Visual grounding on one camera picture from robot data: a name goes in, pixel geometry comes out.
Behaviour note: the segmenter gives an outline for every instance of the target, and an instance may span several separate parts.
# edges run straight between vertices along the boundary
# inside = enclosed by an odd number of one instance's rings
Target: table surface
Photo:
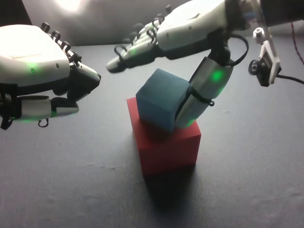
[[[233,59],[245,51],[236,40],[229,45]],[[292,39],[275,45],[282,74],[303,79]],[[250,40],[248,57],[198,120],[196,167],[145,181],[126,99],[156,68],[189,80],[208,53],[111,75],[113,48],[74,48],[102,76],[77,115],[0,132],[0,228],[303,227],[303,85],[277,79],[261,87],[247,73],[259,55]]]

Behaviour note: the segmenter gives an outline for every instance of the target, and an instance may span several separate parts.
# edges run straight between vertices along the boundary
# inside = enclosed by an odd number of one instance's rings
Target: black cable
[[[298,82],[298,83],[301,83],[304,85],[304,81],[299,79],[299,78],[295,78],[295,77],[290,77],[290,76],[285,76],[285,75],[278,75],[277,76],[278,78],[282,78],[282,79],[288,79],[288,80],[292,80],[292,81],[295,81],[295,82]]]
[[[237,61],[234,61],[231,64],[229,64],[229,66],[234,67],[234,66],[240,64],[244,60],[244,58],[246,57],[246,55],[249,51],[249,43],[246,40],[246,38],[242,37],[241,35],[231,34],[230,37],[242,40],[246,44],[246,48],[247,48],[246,52],[241,56],[241,58],[239,58]]]

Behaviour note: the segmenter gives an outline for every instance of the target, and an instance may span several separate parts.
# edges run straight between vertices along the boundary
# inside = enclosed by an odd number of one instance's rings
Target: red block
[[[127,104],[144,176],[196,163],[201,136],[196,122],[169,134],[140,120],[135,97],[128,99]]]

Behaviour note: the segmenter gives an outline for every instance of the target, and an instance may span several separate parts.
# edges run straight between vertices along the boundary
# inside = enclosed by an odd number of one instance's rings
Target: robotic hand
[[[50,26],[11,25],[0,28],[0,115],[1,129],[13,120],[39,121],[75,114],[77,101],[99,86],[101,76],[81,63],[81,56],[60,41]],[[67,98],[25,96],[53,90]],[[41,126],[41,120],[47,124]]]
[[[212,99],[227,84],[233,67],[245,58],[248,42],[233,34],[234,30],[258,24],[260,28],[255,30],[254,37],[262,45],[261,60],[253,61],[249,71],[257,75],[262,86],[274,83],[280,60],[268,27],[303,19],[304,4],[302,0],[192,0],[167,12],[166,17],[158,15],[152,23],[142,26],[131,37],[131,45],[116,46],[118,57],[106,68],[118,73],[151,63],[156,57],[173,60],[211,49],[189,81],[192,88],[176,114],[176,126],[185,128],[214,105]],[[231,37],[243,40],[247,46],[246,53],[235,62],[230,59],[228,49]],[[262,72],[257,72],[258,66],[263,68]]]

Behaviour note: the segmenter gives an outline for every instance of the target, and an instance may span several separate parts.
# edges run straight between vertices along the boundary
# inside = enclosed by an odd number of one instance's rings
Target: blue cube
[[[186,80],[157,69],[136,94],[140,119],[173,132],[176,112],[189,87]]]

